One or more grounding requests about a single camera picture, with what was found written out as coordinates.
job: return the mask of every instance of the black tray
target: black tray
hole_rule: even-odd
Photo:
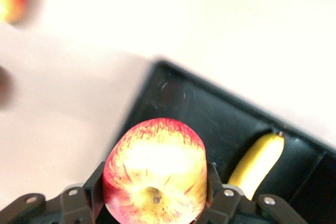
[[[282,197],[310,224],[336,223],[334,150],[165,61],[154,65],[117,140],[136,124],[159,117],[180,120],[201,137],[207,161],[217,164],[223,184],[260,136],[283,131],[283,153],[256,195]],[[104,209],[101,215],[104,219],[109,214]]]

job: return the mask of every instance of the screw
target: screw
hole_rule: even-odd
[[[26,200],[26,203],[27,203],[27,204],[29,204],[29,203],[33,203],[35,200],[37,200],[37,197],[36,197],[36,196],[32,196],[32,197],[30,197],[30,198],[28,198],[28,199]]]
[[[265,197],[264,202],[268,205],[275,205],[275,203],[276,203],[275,200],[272,199],[271,197]]]
[[[72,196],[72,195],[76,195],[77,193],[78,193],[77,189],[73,189],[69,191],[68,195]]]
[[[232,196],[234,196],[235,193],[233,191],[231,191],[230,189],[226,189],[224,191],[224,194],[228,197],[232,197]]]

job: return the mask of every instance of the yellow banana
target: yellow banana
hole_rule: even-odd
[[[228,183],[238,186],[246,198],[252,200],[258,186],[278,161],[284,145],[282,132],[263,135],[239,161]]]

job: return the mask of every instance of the circular indentation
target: circular indentation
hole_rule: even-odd
[[[264,202],[268,205],[275,205],[275,200],[272,199],[271,197],[265,197]]]
[[[230,189],[226,189],[225,191],[224,191],[224,194],[226,195],[226,196],[228,196],[228,197],[232,197],[232,196],[234,196],[234,192],[232,191],[232,190],[230,190]]]
[[[76,195],[78,193],[78,190],[77,189],[73,189],[73,190],[70,190],[68,195],[72,196],[72,195]]]
[[[32,196],[32,197],[30,197],[30,198],[28,198],[27,200],[26,200],[26,203],[33,203],[33,202],[35,202],[37,200],[37,197],[36,196]]]
[[[181,110],[188,101],[184,84],[177,80],[162,81],[151,100],[152,105],[160,110]]]

